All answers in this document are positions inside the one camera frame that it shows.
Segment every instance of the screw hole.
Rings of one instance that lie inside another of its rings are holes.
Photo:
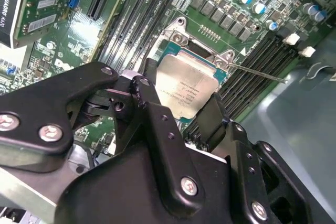
[[[170,140],[173,140],[173,139],[175,139],[175,135],[173,134],[173,133],[169,133],[168,134],[168,138],[170,139]]]
[[[249,167],[249,168],[248,168],[248,171],[249,171],[251,174],[256,173],[256,171],[255,171],[252,167]]]
[[[120,112],[124,109],[125,107],[125,104],[123,102],[116,102],[114,104],[114,109],[117,111],[117,112]]]

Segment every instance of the black bracket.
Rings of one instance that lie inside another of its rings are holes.
[[[0,131],[0,165],[32,172],[58,169],[73,144],[69,119],[74,121],[88,95],[117,79],[114,70],[94,62],[0,97],[0,115],[18,122]]]

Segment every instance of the green circuit board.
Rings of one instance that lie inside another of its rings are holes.
[[[38,5],[37,0],[27,1],[32,2],[29,8]],[[57,1],[62,5],[51,8],[57,11],[57,17],[64,19],[52,25],[49,33],[33,44],[27,69],[8,73],[8,62],[0,60],[0,94],[93,60],[108,63],[118,71],[137,70],[145,57],[160,57],[164,44],[152,56],[148,55],[148,49],[161,31],[178,17],[187,20],[188,34],[215,52],[220,54],[227,49],[234,50],[237,64],[248,58],[263,40],[269,31],[265,26],[267,20],[277,22],[280,28],[290,27],[293,32],[305,37],[311,46],[315,46],[332,27],[328,24],[328,18],[322,22],[313,21],[302,12],[303,5],[317,4],[328,17],[334,13],[336,6],[336,0],[253,0],[249,4],[242,4],[239,0],[202,0],[199,6],[193,4],[194,0],[108,0],[101,16],[92,20],[87,16],[92,0],[80,0],[75,9],[65,6],[68,0]],[[252,12],[256,2],[266,5],[264,14]],[[219,21],[214,21],[213,16],[218,9],[223,16]],[[32,12],[27,15],[27,10],[25,8],[22,12],[22,24],[35,18]],[[227,15],[233,19],[232,24],[239,24],[242,28],[237,34],[231,31],[232,26],[224,28],[221,25]],[[240,38],[243,29],[250,33],[244,41]],[[79,130],[76,135],[88,146],[93,146],[107,132],[112,134],[113,131],[113,121],[104,118]]]

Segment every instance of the black mechanical arm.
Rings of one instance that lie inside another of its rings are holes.
[[[147,66],[118,77],[90,63],[0,97],[0,165],[34,173],[62,167],[74,130],[114,117],[116,156],[67,187],[56,224],[333,223],[272,146],[248,141],[217,94],[182,136]],[[219,143],[221,158],[210,153]]]

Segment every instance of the motherboard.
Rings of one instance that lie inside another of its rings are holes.
[[[142,73],[151,58],[160,100],[181,129],[213,92],[241,121],[278,84],[256,72],[283,78],[311,57],[332,30],[336,9],[336,0],[24,1],[16,38],[43,36],[0,48],[0,94],[91,61]],[[41,21],[52,15],[51,23]],[[100,118],[75,139],[105,150],[113,137],[113,120]]]

